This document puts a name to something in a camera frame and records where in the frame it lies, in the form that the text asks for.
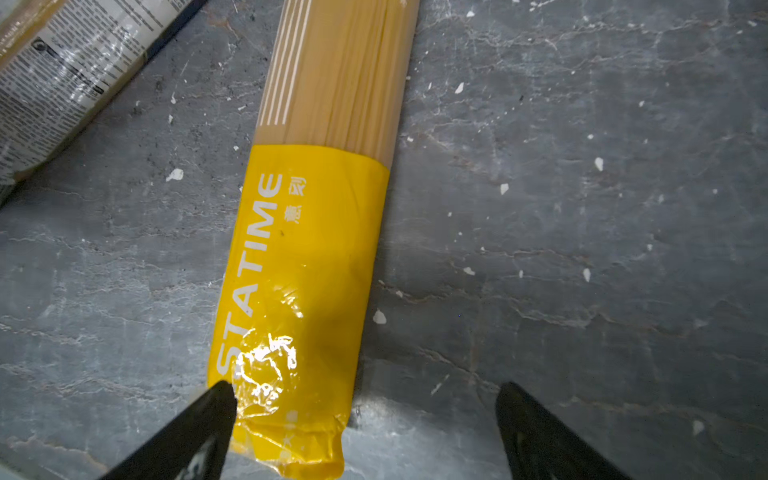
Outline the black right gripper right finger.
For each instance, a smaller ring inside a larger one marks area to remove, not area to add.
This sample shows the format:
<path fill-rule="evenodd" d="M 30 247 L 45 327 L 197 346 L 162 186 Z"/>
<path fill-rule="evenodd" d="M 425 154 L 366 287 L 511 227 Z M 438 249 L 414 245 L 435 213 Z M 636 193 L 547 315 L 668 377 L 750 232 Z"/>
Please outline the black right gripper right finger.
<path fill-rule="evenodd" d="M 629 479 L 514 382 L 501 385 L 495 414 L 514 479 Z"/>

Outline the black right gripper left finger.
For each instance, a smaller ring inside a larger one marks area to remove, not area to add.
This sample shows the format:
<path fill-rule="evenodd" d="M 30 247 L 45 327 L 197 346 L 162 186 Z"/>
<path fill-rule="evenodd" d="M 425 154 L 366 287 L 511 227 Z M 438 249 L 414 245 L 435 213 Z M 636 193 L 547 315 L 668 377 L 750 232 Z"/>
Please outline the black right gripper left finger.
<path fill-rule="evenodd" d="M 218 480 L 236 413 L 233 387 L 221 380 L 103 477 Z"/>

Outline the yellow Pastatime spaghetti bag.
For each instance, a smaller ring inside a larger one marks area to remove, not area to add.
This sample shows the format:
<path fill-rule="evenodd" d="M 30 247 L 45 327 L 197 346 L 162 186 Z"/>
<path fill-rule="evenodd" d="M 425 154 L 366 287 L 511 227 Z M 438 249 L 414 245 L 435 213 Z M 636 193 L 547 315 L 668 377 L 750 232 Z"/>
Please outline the yellow Pastatime spaghetti bag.
<path fill-rule="evenodd" d="M 207 381 L 231 448 L 336 479 L 403 95 L 415 1 L 284 4 L 218 302 Z"/>

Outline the clear black label pasta bag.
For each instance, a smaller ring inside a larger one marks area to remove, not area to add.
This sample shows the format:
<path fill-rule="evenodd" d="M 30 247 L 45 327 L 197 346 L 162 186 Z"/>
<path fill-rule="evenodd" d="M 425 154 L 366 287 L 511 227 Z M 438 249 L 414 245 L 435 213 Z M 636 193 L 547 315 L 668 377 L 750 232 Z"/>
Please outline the clear black label pasta bag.
<path fill-rule="evenodd" d="M 55 158 L 200 1 L 1 4 L 1 197 Z"/>

